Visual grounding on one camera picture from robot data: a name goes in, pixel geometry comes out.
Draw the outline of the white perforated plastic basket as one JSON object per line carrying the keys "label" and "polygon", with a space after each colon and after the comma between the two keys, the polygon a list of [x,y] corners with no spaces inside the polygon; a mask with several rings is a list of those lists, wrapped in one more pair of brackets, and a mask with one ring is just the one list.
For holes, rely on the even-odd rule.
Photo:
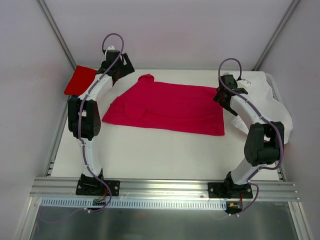
{"label": "white perforated plastic basket", "polygon": [[266,76],[267,83],[271,87],[273,98],[276,101],[278,101],[279,103],[281,103],[282,105],[284,105],[284,101],[282,99],[282,96],[280,94],[279,88],[278,88],[278,86],[276,84],[276,81],[275,81],[274,77],[269,73],[265,73],[265,76]]}

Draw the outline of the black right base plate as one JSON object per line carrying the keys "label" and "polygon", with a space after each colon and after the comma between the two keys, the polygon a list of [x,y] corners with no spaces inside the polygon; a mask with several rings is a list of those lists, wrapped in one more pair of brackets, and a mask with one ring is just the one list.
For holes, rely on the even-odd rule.
{"label": "black right base plate", "polygon": [[210,199],[252,199],[252,187],[247,184],[227,186],[224,182],[208,182],[207,191]]}

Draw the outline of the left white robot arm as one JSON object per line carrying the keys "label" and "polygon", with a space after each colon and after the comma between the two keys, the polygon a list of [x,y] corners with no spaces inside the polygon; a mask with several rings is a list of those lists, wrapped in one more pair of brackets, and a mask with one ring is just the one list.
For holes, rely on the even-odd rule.
{"label": "left white robot arm", "polygon": [[105,61],[88,78],[84,92],[73,93],[68,100],[68,129],[77,139],[83,158],[83,171],[77,182],[75,194],[78,196],[97,196],[108,193],[108,187],[119,187],[119,181],[106,183],[103,167],[97,151],[97,136],[101,130],[101,117],[98,99],[110,90],[115,83],[135,72],[127,53],[119,50],[104,51]]}

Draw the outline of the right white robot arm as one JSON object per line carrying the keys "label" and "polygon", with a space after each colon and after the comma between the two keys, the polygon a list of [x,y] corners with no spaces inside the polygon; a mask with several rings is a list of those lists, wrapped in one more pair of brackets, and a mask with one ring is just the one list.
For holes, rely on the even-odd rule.
{"label": "right white robot arm", "polygon": [[248,128],[244,159],[224,180],[224,193],[235,198],[260,170],[275,170],[276,167],[271,165],[282,161],[285,128],[282,122],[270,121],[262,116],[249,100],[248,92],[238,87],[233,75],[219,75],[218,80],[219,87],[213,100],[239,116]]}

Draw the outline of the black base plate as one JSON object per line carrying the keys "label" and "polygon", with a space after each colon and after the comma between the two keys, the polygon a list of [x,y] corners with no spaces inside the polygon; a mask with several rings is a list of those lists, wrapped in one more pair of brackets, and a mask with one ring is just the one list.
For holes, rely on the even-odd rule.
{"label": "black base plate", "polygon": [[119,180],[104,180],[104,184],[100,181],[96,180],[93,177],[80,178],[77,182],[77,187],[75,190],[75,194],[77,196],[95,196],[100,197],[103,196],[105,191],[106,195],[110,196],[106,185],[108,185],[111,196],[118,197],[120,191],[120,181]]}
{"label": "black base plate", "polygon": [[207,191],[210,199],[252,199],[252,187],[247,184],[227,186],[224,182],[208,182]]}

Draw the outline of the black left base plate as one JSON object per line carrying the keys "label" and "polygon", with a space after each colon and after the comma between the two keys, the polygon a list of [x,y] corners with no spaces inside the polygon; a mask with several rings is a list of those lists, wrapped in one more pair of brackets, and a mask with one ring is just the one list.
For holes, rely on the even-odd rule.
{"label": "black left base plate", "polygon": [[110,196],[106,185],[108,185],[111,196],[118,197],[120,191],[120,181],[119,180],[104,180],[104,184],[100,181],[96,180],[93,177],[80,178],[77,182],[77,187],[75,190],[75,194],[77,196],[95,196],[100,197],[103,196],[105,191],[106,195]]}

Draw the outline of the folded red t shirt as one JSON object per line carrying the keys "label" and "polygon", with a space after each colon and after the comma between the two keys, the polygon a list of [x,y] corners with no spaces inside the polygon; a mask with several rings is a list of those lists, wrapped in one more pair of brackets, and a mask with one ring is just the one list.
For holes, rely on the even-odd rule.
{"label": "folded red t shirt", "polygon": [[67,84],[64,94],[67,96],[80,96],[93,83],[97,70],[78,65]]}

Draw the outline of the crimson pink t shirt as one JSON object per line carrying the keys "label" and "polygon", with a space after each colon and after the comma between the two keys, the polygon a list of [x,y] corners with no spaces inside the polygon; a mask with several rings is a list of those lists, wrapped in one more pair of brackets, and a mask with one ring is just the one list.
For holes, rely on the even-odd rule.
{"label": "crimson pink t shirt", "polygon": [[224,136],[222,107],[214,102],[214,87],[156,81],[151,74],[118,96],[104,114],[104,123]]}

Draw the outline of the white t shirt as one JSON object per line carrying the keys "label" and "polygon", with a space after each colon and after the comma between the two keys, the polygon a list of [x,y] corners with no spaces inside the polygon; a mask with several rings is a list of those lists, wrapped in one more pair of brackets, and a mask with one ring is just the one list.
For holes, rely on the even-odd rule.
{"label": "white t shirt", "polygon": [[273,98],[272,89],[267,83],[266,73],[263,71],[245,71],[241,79],[251,82],[248,99],[260,111],[263,117],[270,121],[282,122],[284,125],[284,144],[289,142],[290,133],[293,130],[291,115],[286,107]]}

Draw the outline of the aluminium mounting rail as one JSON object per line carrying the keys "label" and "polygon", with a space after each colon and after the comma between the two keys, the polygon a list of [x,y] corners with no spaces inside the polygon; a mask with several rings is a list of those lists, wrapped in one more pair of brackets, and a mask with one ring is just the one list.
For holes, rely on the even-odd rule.
{"label": "aluminium mounting rail", "polygon": [[[120,179],[119,195],[112,199],[137,200],[209,200],[207,180]],[[37,177],[29,195],[32,197],[76,197],[77,178]],[[293,182],[253,181],[258,185],[256,201],[300,202]]]}

